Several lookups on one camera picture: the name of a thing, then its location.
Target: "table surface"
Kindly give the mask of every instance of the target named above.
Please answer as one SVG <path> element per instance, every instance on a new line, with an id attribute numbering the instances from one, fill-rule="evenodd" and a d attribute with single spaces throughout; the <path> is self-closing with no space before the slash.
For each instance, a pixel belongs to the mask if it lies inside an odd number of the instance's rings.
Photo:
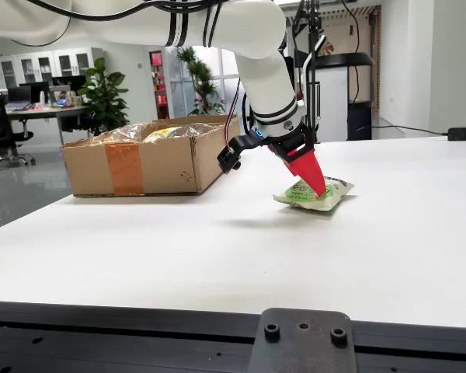
<path id="1" fill-rule="evenodd" d="M 83 106 L 74 106 L 74 107 L 51 107 L 42 110 L 18 110 L 18 111 L 8 111 L 7 116 L 9 118 L 13 117 L 52 117 L 55 118 L 58 114 L 67 113 L 69 115 L 75 115 L 78 113 L 83 113 L 85 107 Z"/>
<path id="2" fill-rule="evenodd" d="M 316 152 L 356 184 L 329 213 L 273 201 L 297 179 L 258 148 L 202 196 L 66 197 L 14 221 L 0 228 L 0 300 L 466 326 L 466 142 Z"/>

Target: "floor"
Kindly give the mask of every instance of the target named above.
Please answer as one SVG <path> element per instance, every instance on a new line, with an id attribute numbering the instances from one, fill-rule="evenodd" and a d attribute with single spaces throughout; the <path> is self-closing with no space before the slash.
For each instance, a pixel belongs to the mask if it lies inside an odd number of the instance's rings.
<path id="1" fill-rule="evenodd" d="M 374 125 L 388 122 L 376 120 Z M 14 123 L 14 131 L 20 132 Z M 71 185 L 61 155 L 61 143 L 54 120 L 35 120 L 28 123 L 28 130 L 35 136 L 19 148 L 19 153 L 30 153 L 37 160 L 36 166 L 15 166 L 0 170 L 0 227 L 28 215 L 71 194 Z M 65 133 L 65 142 L 84 138 L 86 133 Z M 396 128 L 374 130 L 374 138 L 402 138 L 404 133 Z"/>

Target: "green plant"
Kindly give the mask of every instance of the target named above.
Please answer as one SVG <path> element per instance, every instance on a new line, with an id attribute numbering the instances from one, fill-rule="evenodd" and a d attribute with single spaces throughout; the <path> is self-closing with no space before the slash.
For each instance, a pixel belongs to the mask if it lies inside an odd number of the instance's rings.
<path id="1" fill-rule="evenodd" d="M 89 99 L 86 113 L 93 115 L 90 131 L 95 135 L 129 123 L 127 114 L 123 112 L 127 109 L 126 101 L 119 97 L 128 89 L 118 88 L 125 77 L 120 72 L 107 73 L 105 58 L 98 58 L 95 68 L 86 71 L 86 83 L 78 90 L 78 95 L 86 95 Z"/>
<path id="2" fill-rule="evenodd" d="M 212 82 L 212 71 L 209 66 L 201 61 L 192 47 L 179 48 L 176 57 L 186 65 L 193 83 L 193 89 L 200 97 L 195 99 L 193 109 L 188 115 L 219 114 L 224 113 L 224 100 L 221 103 L 213 102 L 219 97 L 217 87 Z"/>

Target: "white wall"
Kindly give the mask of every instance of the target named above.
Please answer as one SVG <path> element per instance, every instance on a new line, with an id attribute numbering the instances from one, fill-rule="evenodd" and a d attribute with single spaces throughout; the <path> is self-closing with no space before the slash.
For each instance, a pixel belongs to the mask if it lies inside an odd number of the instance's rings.
<path id="1" fill-rule="evenodd" d="M 429 128 L 432 79 L 433 0 L 409 1 L 406 126 Z M 421 132 L 405 130 L 407 136 Z"/>
<path id="2" fill-rule="evenodd" d="M 385 0 L 381 14 L 380 116 L 407 126 L 409 0 Z"/>
<path id="3" fill-rule="evenodd" d="M 432 131 L 466 126 L 466 0 L 435 0 Z"/>
<path id="4" fill-rule="evenodd" d="M 383 119 L 435 132 L 466 126 L 466 0 L 386 0 L 381 42 Z"/>
<path id="5" fill-rule="evenodd" d="M 129 107 L 127 114 L 132 123 L 157 119 L 154 89 L 150 76 L 149 46 L 80 39 L 59 41 L 49 47 L 23 47 L 11 40 L 0 38 L 0 56 L 77 47 L 102 48 L 108 71 L 120 71 L 126 75 L 121 87 L 128 88 L 129 92 L 124 93 L 122 97 L 127 101 Z"/>

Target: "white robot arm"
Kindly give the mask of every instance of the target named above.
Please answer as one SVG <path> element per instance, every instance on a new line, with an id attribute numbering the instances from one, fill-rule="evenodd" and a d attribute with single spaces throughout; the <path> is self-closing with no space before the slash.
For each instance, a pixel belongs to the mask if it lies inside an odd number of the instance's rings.
<path id="1" fill-rule="evenodd" d="M 267 145 L 317 194 L 326 191 L 283 57 L 285 17 L 270 0 L 4 0 L 0 37 L 47 44 L 93 37 L 123 44 L 219 47 L 235 53 L 255 123 L 218 156 L 225 173 L 244 149 Z"/>

